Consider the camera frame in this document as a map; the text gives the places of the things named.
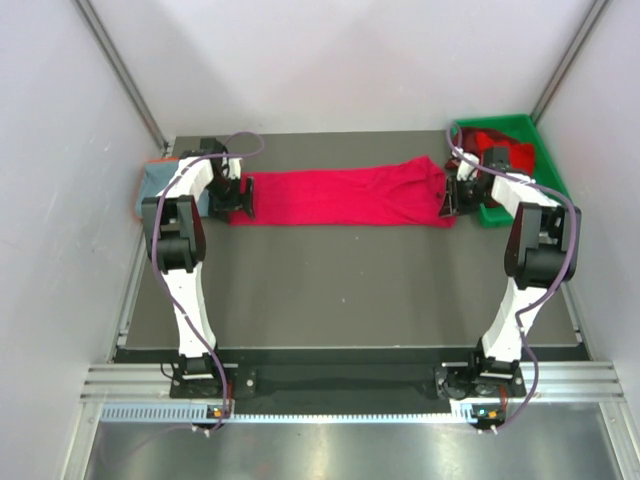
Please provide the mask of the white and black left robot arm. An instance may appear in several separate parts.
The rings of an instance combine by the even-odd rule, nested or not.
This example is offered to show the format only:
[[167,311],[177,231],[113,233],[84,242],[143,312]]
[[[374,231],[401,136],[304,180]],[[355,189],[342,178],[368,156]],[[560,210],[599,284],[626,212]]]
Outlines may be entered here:
[[180,157],[158,193],[141,201],[146,249],[156,280],[174,311],[179,334],[172,362],[173,398],[229,398],[227,374],[217,356],[202,285],[206,236],[198,201],[226,223],[234,213],[254,218],[253,179],[242,178],[242,158],[214,137]]

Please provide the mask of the crimson red t-shirt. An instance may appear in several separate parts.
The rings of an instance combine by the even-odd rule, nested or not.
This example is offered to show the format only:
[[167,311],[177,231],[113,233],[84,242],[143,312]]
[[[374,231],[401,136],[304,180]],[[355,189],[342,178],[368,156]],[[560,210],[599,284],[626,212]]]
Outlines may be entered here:
[[429,157],[356,169],[256,172],[254,216],[233,226],[405,226],[452,228],[442,217],[445,173]]

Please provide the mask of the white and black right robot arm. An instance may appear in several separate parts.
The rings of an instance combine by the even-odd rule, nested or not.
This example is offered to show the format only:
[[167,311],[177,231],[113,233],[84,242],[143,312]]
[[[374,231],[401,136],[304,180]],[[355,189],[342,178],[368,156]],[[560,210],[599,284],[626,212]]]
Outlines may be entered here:
[[444,217],[472,213],[494,202],[511,216],[504,253],[507,286],[496,317],[463,367],[436,372],[440,396],[454,401],[522,392],[520,361],[530,351],[528,333],[541,307],[576,270],[581,212],[563,194],[512,167],[506,147],[481,156],[451,149],[457,161],[447,179]]

